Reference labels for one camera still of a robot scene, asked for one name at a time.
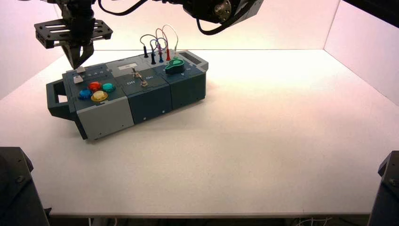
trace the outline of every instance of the white backdrop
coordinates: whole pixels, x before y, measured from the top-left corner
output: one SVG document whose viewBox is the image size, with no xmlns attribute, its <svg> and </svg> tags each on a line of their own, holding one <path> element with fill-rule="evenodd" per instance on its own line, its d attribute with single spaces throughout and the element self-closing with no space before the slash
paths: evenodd
<svg viewBox="0 0 399 226">
<path fill-rule="evenodd" d="M 399 105 L 399 28 L 344 1 L 325 50 Z"/>
<path fill-rule="evenodd" d="M 103 6 L 121 12 L 134 1 L 103 0 Z M 111 40 L 95 42 L 95 49 L 142 49 L 141 35 L 154 33 L 165 23 L 178 31 L 180 49 L 323 49 L 339 0 L 265 0 L 255 17 L 214 36 L 198 31 L 182 5 L 148 1 L 127 16 L 113 16 L 93 6 L 96 19 L 113 30 Z M 203 27 L 216 24 L 203 22 Z M 174 42 L 174 34 L 168 33 Z"/>
<path fill-rule="evenodd" d="M 46 50 L 35 38 L 33 24 L 57 19 L 54 7 L 43 1 L 7 0 L 0 8 L 0 99 L 62 55 Z"/>
</svg>

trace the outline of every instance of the table surface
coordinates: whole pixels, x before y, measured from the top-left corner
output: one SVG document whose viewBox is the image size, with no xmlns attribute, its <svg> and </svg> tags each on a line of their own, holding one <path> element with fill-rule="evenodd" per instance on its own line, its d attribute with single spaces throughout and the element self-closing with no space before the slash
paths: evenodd
<svg viewBox="0 0 399 226">
<path fill-rule="evenodd" d="M 52 117 L 65 57 L 0 101 L 0 145 L 32 160 L 58 216 L 364 214 L 399 107 L 323 50 L 197 50 L 204 100 L 97 141 Z M 141 54 L 96 51 L 92 65 Z"/>
</svg>

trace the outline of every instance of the black cable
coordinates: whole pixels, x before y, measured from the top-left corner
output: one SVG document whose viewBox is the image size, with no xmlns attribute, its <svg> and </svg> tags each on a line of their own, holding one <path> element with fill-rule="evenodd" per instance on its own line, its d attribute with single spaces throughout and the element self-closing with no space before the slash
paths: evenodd
<svg viewBox="0 0 399 226">
<path fill-rule="evenodd" d="M 128 8 L 126 11 L 120 12 L 120 13 L 115 13 L 115 12 L 111 12 L 108 11 L 106 9 L 104 9 L 101 0 L 98 0 L 98 6 L 100 7 L 100 9 L 102 9 L 104 12 L 115 15 L 115 16 L 125 16 L 133 11 L 135 11 L 137 8 L 139 8 L 141 5 L 143 5 L 147 0 L 139 0 L 136 4 L 134 4 L 132 7 Z"/>
<path fill-rule="evenodd" d="M 350 222 L 350 221 L 348 221 L 348 220 L 345 220 L 344 218 L 338 218 L 340 221 L 342 221 L 342 222 L 345 222 L 345 223 L 347 223 L 347 224 L 349 224 L 349 225 L 353 225 L 353 226 L 361 226 L 361 225 L 359 225 L 359 224 L 355 224 L 355 223 L 353 223 L 353 222 Z"/>
<path fill-rule="evenodd" d="M 244 14 L 246 14 L 251 9 L 251 7 L 254 5 L 255 2 L 256 2 L 256 0 L 249 0 L 248 3 L 244 6 L 244 8 L 242 8 L 236 15 L 234 15 L 233 18 L 229 19 L 228 21 L 224 22 L 219 27 L 217 27 L 213 30 L 210 30 L 210 31 L 204 31 L 201 27 L 200 20 L 197 19 L 198 29 L 201 33 L 203 33 L 205 35 L 217 34 L 221 31 L 223 31 L 224 29 L 230 27 L 233 23 L 235 23 L 237 20 L 239 20 Z"/>
</svg>

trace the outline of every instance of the handle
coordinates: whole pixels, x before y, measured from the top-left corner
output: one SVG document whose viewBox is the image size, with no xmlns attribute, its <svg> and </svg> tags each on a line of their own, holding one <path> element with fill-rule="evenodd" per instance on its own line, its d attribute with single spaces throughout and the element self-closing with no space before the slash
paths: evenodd
<svg viewBox="0 0 399 226">
<path fill-rule="evenodd" d="M 46 85 L 47 90 L 47 108 L 51 115 L 73 120 L 69 109 L 69 102 L 60 103 L 58 100 L 58 95 L 66 96 L 64 81 L 62 79 Z"/>
</svg>

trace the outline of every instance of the black mounting plate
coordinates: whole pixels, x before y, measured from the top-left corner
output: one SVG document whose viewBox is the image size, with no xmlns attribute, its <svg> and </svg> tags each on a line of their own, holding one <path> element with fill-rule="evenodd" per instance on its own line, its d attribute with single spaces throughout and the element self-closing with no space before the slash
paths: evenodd
<svg viewBox="0 0 399 226">
<path fill-rule="evenodd" d="M 54 48 L 56 41 L 73 41 L 68 24 L 63 19 L 47 21 L 35 24 L 36 38 L 45 48 Z M 94 24 L 92 40 L 96 38 L 110 39 L 112 35 L 111 28 L 102 20 L 96 20 Z"/>
</svg>

